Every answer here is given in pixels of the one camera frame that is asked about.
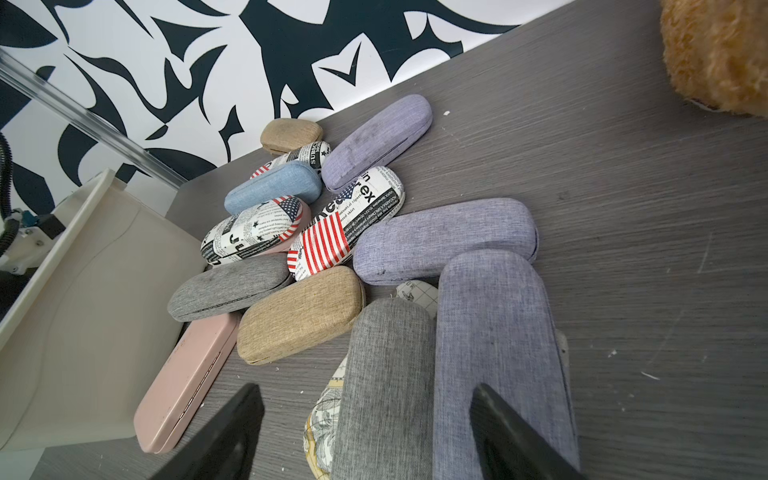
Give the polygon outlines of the pink hard case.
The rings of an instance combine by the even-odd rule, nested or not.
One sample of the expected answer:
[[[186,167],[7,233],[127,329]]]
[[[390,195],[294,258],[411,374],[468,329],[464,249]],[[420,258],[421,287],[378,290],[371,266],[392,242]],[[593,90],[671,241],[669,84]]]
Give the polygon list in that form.
[[[237,340],[239,313],[192,321],[135,412],[141,450],[170,452],[180,441]]]

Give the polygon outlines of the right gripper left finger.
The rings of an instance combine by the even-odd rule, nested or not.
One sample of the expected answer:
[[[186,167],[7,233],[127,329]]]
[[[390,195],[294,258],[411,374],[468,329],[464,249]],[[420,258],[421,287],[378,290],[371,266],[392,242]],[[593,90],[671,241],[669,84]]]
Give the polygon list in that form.
[[[264,414],[260,387],[244,385],[153,477],[248,479]]]

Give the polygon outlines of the cream plastic storage box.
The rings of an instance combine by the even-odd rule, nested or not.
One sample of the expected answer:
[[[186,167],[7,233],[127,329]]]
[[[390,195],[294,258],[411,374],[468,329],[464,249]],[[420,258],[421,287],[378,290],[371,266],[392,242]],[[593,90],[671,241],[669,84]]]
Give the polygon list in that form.
[[[64,232],[1,323],[6,452],[132,437],[181,331],[168,302],[205,267],[198,240],[111,170],[55,214]]]

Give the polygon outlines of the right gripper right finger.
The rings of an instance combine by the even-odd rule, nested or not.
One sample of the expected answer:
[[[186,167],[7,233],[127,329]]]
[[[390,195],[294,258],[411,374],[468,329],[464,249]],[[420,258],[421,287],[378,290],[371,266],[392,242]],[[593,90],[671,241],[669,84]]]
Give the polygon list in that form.
[[[495,390],[473,390],[470,424],[485,479],[578,480],[584,477]]]

